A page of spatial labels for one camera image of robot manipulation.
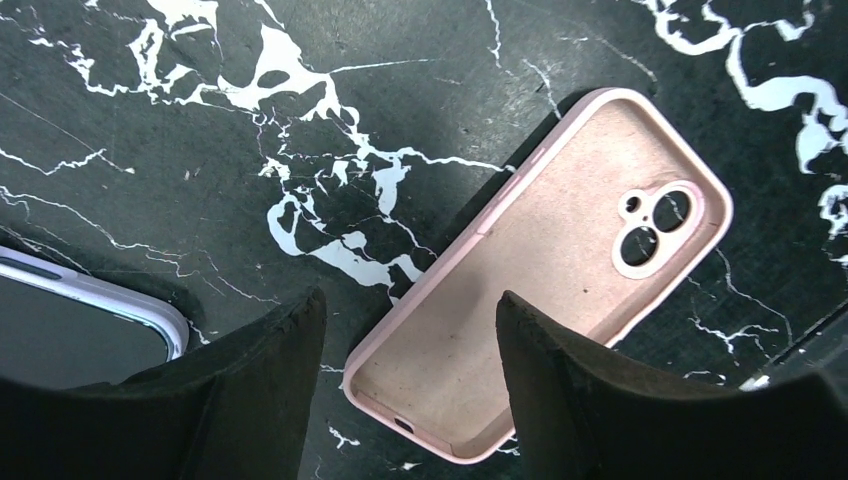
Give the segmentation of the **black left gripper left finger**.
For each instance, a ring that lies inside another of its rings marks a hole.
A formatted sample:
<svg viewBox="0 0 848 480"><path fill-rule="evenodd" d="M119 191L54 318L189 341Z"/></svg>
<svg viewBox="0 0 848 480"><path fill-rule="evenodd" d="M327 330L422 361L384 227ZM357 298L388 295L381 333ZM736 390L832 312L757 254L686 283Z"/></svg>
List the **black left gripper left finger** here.
<svg viewBox="0 0 848 480"><path fill-rule="evenodd" d="M327 326L324 292L126 381L1 384L5 479L294 479Z"/></svg>

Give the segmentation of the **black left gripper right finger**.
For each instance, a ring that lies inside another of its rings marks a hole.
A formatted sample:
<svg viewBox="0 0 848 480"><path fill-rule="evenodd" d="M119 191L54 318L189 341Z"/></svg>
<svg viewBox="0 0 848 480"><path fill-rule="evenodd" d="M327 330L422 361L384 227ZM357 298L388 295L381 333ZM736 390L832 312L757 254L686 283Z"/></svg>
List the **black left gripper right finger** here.
<svg viewBox="0 0 848 480"><path fill-rule="evenodd" d="M570 330L514 292L496 307L528 479L843 479L847 379L752 391L689 380Z"/></svg>

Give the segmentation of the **pink phone case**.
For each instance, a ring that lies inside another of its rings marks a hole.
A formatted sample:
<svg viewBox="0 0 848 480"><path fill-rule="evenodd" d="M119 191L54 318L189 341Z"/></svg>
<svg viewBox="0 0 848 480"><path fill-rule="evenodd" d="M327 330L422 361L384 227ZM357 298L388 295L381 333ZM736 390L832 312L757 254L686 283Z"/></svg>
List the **pink phone case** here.
<svg viewBox="0 0 848 480"><path fill-rule="evenodd" d="M358 409L456 464L514 433L496 336L511 291L611 347L717 246L728 188L642 94L589 92L353 349Z"/></svg>

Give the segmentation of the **black phone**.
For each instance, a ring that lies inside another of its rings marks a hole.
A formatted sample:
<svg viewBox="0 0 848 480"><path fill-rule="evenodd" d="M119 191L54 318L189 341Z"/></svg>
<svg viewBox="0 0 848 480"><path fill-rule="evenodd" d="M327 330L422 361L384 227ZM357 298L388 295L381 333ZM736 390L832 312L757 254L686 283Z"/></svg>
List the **black phone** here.
<svg viewBox="0 0 848 480"><path fill-rule="evenodd" d="M1 377L49 389L118 384L169 359L155 330L10 279L1 280Z"/></svg>

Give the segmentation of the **lavender phone case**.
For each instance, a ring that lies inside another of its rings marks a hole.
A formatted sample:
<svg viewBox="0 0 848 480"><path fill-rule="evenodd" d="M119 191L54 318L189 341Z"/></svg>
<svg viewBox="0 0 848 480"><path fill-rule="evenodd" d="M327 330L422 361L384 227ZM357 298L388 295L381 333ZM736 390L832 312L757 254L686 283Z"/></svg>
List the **lavender phone case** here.
<svg viewBox="0 0 848 480"><path fill-rule="evenodd" d="M180 358L186 351L187 319L173 306L155 297L7 247L1 250L1 280L3 278L105 310L155 330L167 344L169 359L165 363Z"/></svg>

